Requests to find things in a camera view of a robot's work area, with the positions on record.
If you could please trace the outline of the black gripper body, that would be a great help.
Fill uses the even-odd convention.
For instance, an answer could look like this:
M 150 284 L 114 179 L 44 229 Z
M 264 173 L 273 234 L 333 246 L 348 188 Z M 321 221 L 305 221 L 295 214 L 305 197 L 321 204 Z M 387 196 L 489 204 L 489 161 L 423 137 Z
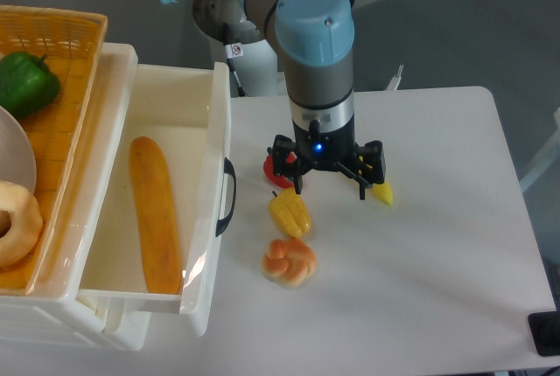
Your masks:
M 321 131 L 317 120 L 311 121 L 308 129 L 295 124 L 293 130 L 293 138 L 275 136 L 270 148 L 272 172 L 276 176 L 286 177 L 286 165 L 295 161 L 312 164 L 311 171 L 341 173 L 342 164 L 351 170 L 359 169 L 359 156 L 364 156 L 368 163 L 372 163 L 375 157 L 384 156 L 381 141 L 373 140 L 363 145 L 355 141 L 353 120 L 329 132 Z

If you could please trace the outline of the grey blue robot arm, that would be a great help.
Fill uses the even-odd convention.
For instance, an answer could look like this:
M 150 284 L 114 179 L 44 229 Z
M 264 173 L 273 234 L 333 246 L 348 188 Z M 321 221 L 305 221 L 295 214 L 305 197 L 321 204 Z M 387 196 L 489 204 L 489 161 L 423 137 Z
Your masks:
M 382 144 L 355 140 L 353 56 L 353 12 L 381 0 L 235 1 L 283 65 L 294 135 L 270 147 L 273 173 L 296 187 L 313 170 L 342 173 L 361 191 L 383 184 Z

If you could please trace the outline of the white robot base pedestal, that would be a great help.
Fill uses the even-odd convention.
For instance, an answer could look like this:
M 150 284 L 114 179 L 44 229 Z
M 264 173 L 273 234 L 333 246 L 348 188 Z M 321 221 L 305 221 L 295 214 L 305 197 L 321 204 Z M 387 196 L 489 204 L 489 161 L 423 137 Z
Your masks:
M 192 15 L 213 61 L 229 69 L 232 96 L 287 94 L 276 53 L 237 0 L 193 0 Z

